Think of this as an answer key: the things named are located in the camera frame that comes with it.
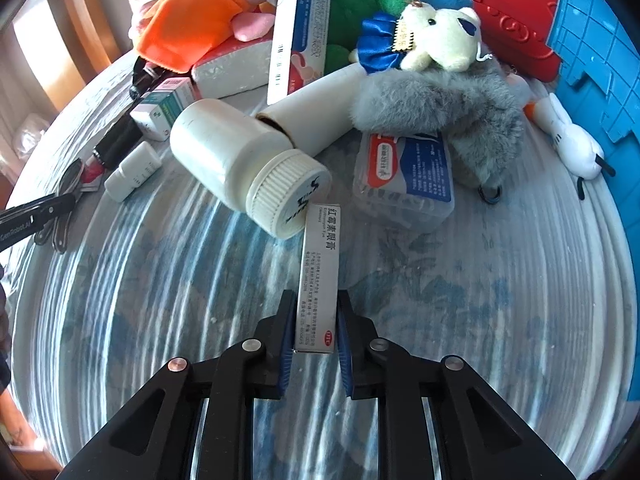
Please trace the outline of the long ointment box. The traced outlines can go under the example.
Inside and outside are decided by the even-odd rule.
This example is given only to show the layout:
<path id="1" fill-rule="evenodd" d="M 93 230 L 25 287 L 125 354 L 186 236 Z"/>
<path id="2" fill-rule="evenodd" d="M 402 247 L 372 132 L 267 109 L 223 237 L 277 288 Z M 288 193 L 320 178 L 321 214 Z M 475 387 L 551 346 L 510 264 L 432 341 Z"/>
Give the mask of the long ointment box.
<path id="1" fill-rule="evenodd" d="M 341 207 L 310 204 L 297 294 L 294 350 L 332 353 L 340 268 Z"/>

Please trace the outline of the metal scissors tool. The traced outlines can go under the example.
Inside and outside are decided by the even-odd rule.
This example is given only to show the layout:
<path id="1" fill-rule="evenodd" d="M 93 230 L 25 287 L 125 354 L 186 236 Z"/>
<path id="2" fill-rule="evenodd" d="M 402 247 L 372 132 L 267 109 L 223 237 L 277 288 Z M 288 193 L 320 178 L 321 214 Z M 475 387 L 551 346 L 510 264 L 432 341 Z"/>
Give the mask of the metal scissors tool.
<path id="1" fill-rule="evenodd" d="M 58 254 L 66 253 L 73 212 L 81 196 L 99 189 L 103 173 L 103 166 L 94 156 L 90 156 L 85 162 L 76 158 L 66 168 L 56 189 L 56 198 L 61 201 L 48 208 L 52 218 L 35 235 L 38 246 L 50 242 Z"/>

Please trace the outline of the small white red-label bottle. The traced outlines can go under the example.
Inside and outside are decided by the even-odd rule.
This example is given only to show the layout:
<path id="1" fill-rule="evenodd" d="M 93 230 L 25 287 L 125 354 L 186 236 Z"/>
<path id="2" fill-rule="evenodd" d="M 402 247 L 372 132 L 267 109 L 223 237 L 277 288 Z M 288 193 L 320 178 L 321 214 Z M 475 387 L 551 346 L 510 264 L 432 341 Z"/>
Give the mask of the small white red-label bottle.
<path id="1" fill-rule="evenodd" d="M 160 156 L 149 142 L 141 142 L 104 182 L 108 197 L 121 203 L 162 166 Z"/>

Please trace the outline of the teal white medicine box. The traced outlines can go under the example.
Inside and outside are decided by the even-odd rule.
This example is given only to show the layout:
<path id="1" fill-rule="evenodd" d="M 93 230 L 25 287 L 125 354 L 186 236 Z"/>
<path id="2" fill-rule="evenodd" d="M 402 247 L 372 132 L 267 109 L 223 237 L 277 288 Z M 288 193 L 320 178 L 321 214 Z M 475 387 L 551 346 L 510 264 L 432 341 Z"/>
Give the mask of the teal white medicine box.
<path id="1" fill-rule="evenodd" d="M 172 77 L 148 92 L 129 116 L 146 140 L 165 142 L 178 116 L 198 100 L 189 77 Z"/>

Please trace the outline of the large white pill bottle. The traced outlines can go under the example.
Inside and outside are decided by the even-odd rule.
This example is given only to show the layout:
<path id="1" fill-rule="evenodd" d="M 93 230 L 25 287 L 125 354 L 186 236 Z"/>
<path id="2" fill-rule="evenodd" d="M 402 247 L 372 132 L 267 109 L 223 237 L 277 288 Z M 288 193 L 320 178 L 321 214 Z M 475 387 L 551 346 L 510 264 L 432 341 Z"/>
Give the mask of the large white pill bottle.
<path id="1" fill-rule="evenodd" d="M 221 100 L 202 99 L 171 128 L 175 159 L 228 208 L 269 235 L 304 229 L 308 206 L 329 193 L 329 169 L 282 132 Z"/>

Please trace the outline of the pink pig plush orange dress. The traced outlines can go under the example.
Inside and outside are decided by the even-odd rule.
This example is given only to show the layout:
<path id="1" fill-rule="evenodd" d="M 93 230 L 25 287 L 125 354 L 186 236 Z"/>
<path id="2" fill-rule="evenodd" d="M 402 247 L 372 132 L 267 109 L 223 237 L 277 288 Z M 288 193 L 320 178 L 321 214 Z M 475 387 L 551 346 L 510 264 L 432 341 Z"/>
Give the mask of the pink pig plush orange dress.
<path id="1" fill-rule="evenodd" d="M 142 14 L 134 40 L 140 58 L 177 74 L 188 72 L 230 38 L 249 42 L 273 28 L 260 7 L 276 0 L 157 0 Z"/>

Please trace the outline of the clear floss pick box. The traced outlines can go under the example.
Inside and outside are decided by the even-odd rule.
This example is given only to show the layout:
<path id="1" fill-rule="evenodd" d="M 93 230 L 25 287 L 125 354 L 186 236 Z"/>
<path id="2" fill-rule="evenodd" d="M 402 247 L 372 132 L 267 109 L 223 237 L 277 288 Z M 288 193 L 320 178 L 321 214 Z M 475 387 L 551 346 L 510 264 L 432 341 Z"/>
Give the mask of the clear floss pick box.
<path id="1" fill-rule="evenodd" d="M 352 197 L 368 220 L 398 230 L 435 231 L 454 211 L 454 179 L 442 135 L 365 133 Z"/>

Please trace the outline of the pink white tissue box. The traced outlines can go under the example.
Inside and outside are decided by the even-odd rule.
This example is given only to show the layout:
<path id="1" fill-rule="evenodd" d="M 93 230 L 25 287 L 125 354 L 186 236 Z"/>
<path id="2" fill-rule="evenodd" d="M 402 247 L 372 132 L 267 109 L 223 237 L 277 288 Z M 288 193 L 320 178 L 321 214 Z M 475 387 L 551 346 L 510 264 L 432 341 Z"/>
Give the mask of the pink white tissue box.
<path id="1" fill-rule="evenodd" d="M 201 97 L 222 99 L 268 84 L 272 32 L 243 42 L 232 37 L 210 50 L 192 68 Z"/>

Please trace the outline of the white rabbit plush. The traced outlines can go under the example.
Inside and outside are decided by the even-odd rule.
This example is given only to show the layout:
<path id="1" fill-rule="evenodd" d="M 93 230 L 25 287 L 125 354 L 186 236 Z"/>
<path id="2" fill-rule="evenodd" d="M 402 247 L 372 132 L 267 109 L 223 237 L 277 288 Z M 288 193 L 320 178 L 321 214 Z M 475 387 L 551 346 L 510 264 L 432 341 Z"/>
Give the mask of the white rabbit plush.
<path id="1" fill-rule="evenodd" d="M 554 93 L 527 103 L 524 112 L 531 122 L 550 136 L 561 162 L 577 178 L 578 200 L 585 199 L 586 181 L 595 179 L 602 171 L 610 177 L 616 176 L 616 170 L 604 159 L 602 146 L 573 122 Z"/>

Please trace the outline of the white cardboard tube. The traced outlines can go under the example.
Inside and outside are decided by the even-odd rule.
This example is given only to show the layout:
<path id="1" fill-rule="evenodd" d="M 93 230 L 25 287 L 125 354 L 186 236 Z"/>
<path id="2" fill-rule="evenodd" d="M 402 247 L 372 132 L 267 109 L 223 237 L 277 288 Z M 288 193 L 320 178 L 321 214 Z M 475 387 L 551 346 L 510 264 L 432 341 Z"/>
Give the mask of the white cardboard tube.
<path id="1" fill-rule="evenodd" d="M 256 118 L 316 156 L 354 128 L 350 111 L 366 76 L 360 64 L 349 64 L 267 106 Z"/>

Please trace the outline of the white blue medicine box upright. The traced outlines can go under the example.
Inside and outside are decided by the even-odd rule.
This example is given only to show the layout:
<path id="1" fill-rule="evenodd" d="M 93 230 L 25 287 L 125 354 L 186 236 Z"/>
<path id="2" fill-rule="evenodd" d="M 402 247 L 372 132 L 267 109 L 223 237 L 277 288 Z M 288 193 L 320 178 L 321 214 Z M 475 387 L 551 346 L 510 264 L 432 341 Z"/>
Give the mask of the white blue medicine box upright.
<path id="1" fill-rule="evenodd" d="M 323 76 L 331 0 L 277 0 L 267 104 Z"/>

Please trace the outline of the cream bear grey fur plush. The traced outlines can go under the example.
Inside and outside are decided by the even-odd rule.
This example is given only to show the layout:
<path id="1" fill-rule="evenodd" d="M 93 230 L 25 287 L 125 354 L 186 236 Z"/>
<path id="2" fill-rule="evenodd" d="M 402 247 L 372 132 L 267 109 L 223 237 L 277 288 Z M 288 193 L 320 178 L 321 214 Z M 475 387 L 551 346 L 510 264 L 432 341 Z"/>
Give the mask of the cream bear grey fur plush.
<path id="1" fill-rule="evenodd" d="M 440 134 L 454 178 L 492 203 L 521 154 L 525 117 L 499 63 L 482 47 L 471 8 L 436 10 L 412 0 L 399 16 L 375 15 L 357 44 L 367 76 L 352 122 L 369 134 Z"/>

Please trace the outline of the green plush toy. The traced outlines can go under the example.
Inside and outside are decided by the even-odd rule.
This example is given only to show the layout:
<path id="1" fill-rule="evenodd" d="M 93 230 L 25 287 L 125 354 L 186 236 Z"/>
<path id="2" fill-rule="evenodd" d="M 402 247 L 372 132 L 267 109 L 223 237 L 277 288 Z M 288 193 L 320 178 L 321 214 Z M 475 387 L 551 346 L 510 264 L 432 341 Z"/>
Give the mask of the green plush toy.
<path id="1" fill-rule="evenodd" d="M 349 55 L 361 35 L 362 21 L 383 12 L 398 18 L 410 0 L 331 0 L 324 73 L 349 64 Z"/>

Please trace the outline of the blue plastic storage crate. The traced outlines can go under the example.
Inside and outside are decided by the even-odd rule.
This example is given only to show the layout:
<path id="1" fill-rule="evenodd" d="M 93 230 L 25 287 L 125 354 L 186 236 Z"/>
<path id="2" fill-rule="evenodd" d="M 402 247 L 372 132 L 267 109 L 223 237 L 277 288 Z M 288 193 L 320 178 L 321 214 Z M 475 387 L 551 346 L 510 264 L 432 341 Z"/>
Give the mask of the blue plastic storage crate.
<path id="1" fill-rule="evenodd" d="M 639 52 L 605 0 L 559 0 L 548 45 L 561 59 L 556 95 L 604 149 L 605 179 L 639 274 Z"/>

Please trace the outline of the red hard-shell handbag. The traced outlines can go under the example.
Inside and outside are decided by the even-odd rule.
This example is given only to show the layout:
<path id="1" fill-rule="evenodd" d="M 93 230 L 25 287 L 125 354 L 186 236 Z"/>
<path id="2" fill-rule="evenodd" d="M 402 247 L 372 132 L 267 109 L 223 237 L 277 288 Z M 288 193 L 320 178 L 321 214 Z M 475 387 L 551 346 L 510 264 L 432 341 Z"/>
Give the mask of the red hard-shell handbag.
<path id="1" fill-rule="evenodd" d="M 558 0 L 473 0 L 486 46 L 502 62 L 542 82 L 552 81 L 560 58 L 547 46 Z"/>

